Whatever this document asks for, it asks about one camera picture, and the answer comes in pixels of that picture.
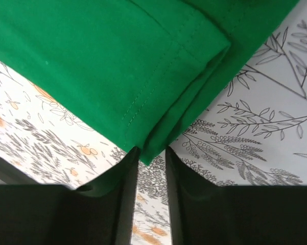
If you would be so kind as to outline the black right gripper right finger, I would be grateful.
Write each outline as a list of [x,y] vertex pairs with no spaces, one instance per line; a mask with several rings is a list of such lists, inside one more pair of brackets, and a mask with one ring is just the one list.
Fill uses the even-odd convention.
[[307,244],[307,186],[217,186],[165,156],[173,244]]

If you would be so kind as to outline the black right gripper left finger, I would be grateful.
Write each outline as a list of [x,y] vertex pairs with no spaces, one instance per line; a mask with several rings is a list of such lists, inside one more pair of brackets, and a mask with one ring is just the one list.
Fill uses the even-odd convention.
[[139,148],[90,182],[0,185],[0,244],[130,244]]

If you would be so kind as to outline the green t shirt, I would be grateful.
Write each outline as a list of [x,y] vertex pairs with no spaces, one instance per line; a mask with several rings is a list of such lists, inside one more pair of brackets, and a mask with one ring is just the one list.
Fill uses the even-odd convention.
[[150,163],[297,1],[0,1],[0,61]]

